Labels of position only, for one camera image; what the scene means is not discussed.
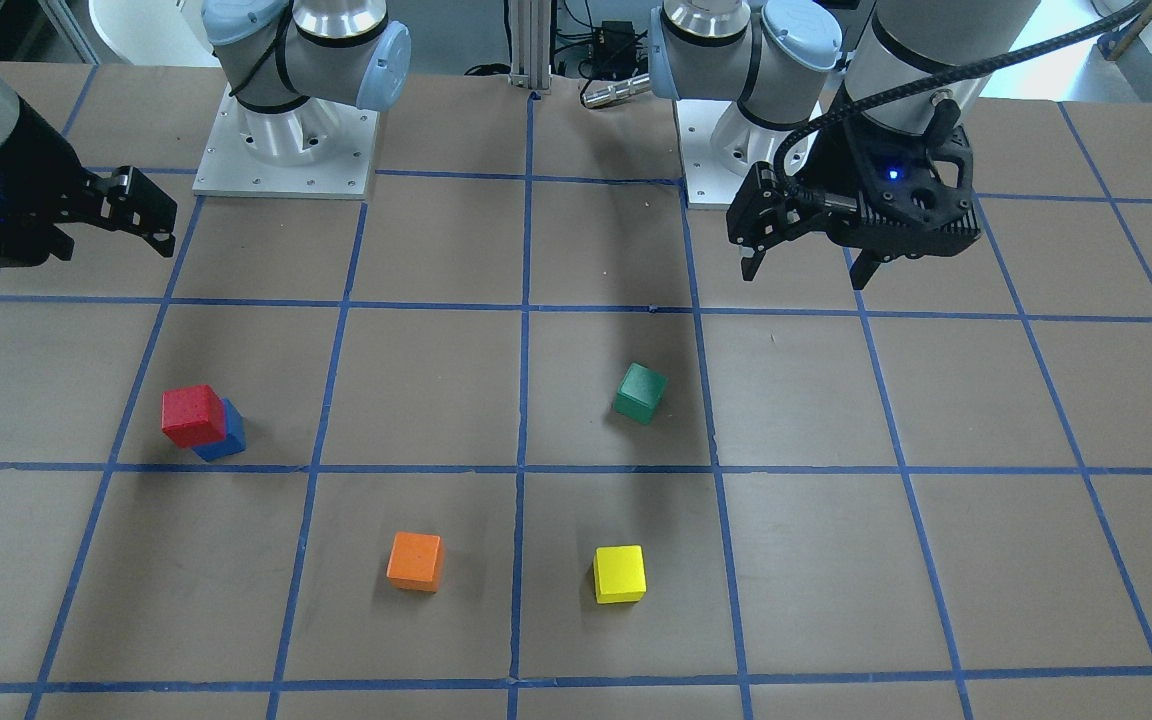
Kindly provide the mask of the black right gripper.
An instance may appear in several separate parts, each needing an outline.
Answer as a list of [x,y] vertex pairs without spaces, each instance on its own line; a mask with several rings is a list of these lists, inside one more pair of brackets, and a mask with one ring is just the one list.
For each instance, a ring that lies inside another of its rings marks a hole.
[[0,147],[0,266],[70,260],[74,241],[58,229],[63,211],[68,223],[134,234],[172,258],[177,200],[136,167],[118,167],[109,176],[84,169],[31,105],[17,105],[17,123]]

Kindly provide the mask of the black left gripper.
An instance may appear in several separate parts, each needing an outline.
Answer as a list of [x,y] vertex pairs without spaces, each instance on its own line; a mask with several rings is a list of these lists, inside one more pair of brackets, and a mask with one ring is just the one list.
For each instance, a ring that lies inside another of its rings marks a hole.
[[826,194],[854,200],[832,213],[829,238],[861,252],[851,287],[864,291],[896,258],[952,258],[980,237],[972,200],[973,151],[955,100],[900,132],[864,114],[820,129],[796,177],[780,179],[768,161],[750,165],[726,211],[728,241],[740,251],[741,276],[755,281],[765,253],[818,232],[829,219]]

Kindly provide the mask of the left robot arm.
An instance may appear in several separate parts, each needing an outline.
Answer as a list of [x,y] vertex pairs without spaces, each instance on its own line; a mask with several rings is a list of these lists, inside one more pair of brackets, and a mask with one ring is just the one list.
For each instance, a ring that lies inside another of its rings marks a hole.
[[726,101],[717,149],[742,182],[726,233],[755,279],[773,247],[823,232],[858,251],[855,290],[893,260],[980,237],[963,118],[1034,1],[664,1],[650,85]]

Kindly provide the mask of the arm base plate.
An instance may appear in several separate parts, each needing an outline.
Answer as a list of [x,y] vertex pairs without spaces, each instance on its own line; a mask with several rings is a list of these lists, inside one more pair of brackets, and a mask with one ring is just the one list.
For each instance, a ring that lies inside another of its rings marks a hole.
[[247,199],[365,200],[382,114],[321,99],[282,114],[221,94],[194,191]]
[[728,209],[750,165],[773,161],[788,135],[750,122],[735,101],[685,99],[675,115],[691,209]]

